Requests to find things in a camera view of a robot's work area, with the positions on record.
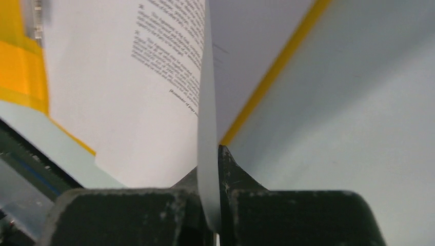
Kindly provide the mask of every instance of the black metal part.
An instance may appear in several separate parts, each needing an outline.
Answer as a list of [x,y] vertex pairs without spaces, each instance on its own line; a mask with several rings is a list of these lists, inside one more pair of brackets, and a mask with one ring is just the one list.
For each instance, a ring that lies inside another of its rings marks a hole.
[[196,170],[170,189],[71,190],[50,212],[37,245],[213,245]]
[[385,245],[364,199],[349,191],[268,191],[219,148],[222,246]]

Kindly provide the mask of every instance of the white paper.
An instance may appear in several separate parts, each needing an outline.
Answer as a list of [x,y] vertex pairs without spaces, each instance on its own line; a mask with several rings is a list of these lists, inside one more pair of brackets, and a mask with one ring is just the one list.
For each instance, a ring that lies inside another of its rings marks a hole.
[[209,1],[206,1],[206,25],[203,65],[201,70],[200,109],[198,118],[198,191],[209,227],[221,229],[221,195],[216,137],[216,101],[214,94],[213,50]]
[[[129,187],[169,187],[196,166],[204,4],[46,4],[50,114],[94,148],[100,168]],[[178,40],[171,43],[168,35]],[[147,45],[158,49],[153,53],[160,64],[146,66],[137,58],[138,50],[144,56],[150,50]],[[156,71],[165,65],[174,69]],[[172,83],[163,71],[173,76]]]

